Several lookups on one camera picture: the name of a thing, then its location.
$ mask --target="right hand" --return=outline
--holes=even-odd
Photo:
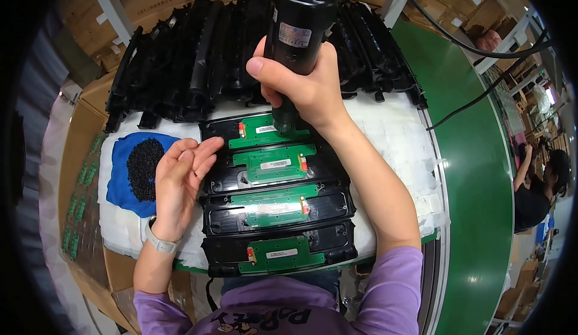
[[[265,39],[261,39],[253,57],[247,62],[247,72],[261,82],[261,93],[271,106],[281,106],[279,93],[285,94],[299,111],[322,135],[337,128],[349,117],[339,87],[337,52],[331,43],[324,42],[319,49],[315,68],[308,76],[300,76],[281,63],[263,57]]]
[[[524,151],[526,152],[526,158],[531,158],[532,157],[532,145],[530,143],[526,143],[524,145]]]

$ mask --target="hand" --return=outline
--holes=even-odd
[[[211,169],[224,144],[221,137],[200,144],[192,138],[173,143],[157,165],[155,187],[157,220],[152,231],[165,241],[177,241],[191,222],[200,182]]]
[[[533,150],[532,145],[530,143],[525,143],[525,145],[524,145],[524,151],[526,152],[525,158],[531,158],[532,157],[532,150]]]
[[[317,63],[308,76],[300,76],[284,65],[263,57],[265,38],[261,39],[253,57],[247,62],[247,72],[261,82],[261,93],[271,106],[281,106],[279,93],[295,104],[301,118],[322,135],[337,128],[349,114],[341,98],[337,53],[331,43],[319,49]]]

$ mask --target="white watch strap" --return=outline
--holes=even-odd
[[[163,252],[163,253],[175,253],[177,252],[177,246],[179,245],[179,242],[181,242],[181,240],[177,241],[177,242],[172,242],[172,241],[165,241],[165,240],[160,240],[158,239],[153,231],[151,230],[151,222],[153,221],[154,218],[151,218],[146,225],[144,234],[146,235],[146,238],[148,239],[148,241],[150,241],[150,243],[153,245],[154,249],[159,251],[159,252]]]

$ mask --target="forearm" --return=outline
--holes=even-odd
[[[154,225],[152,230],[156,237],[166,237],[159,235]],[[136,261],[133,276],[135,292],[139,290],[151,294],[166,292],[169,288],[174,259],[174,253],[159,252],[148,240],[145,241],[139,259]]]
[[[518,168],[518,172],[516,173],[516,176],[514,178],[514,192],[516,192],[518,188],[520,188],[520,186],[522,186],[522,184],[524,183],[524,180],[526,179],[526,173],[530,168],[531,161],[532,159],[530,158],[530,156],[526,156],[526,158],[524,158],[524,162],[522,162],[520,168]]]
[[[378,256],[390,248],[421,248],[415,205],[407,188],[357,125],[347,118],[322,132],[337,153],[376,231]]]

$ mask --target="left hand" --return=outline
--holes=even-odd
[[[215,161],[224,144],[221,137],[200,144],[192,138],[176,141],[157,165],[155,187],[157,220],[152,231],[165,241],[178,241],[191,222],[200,182]]]

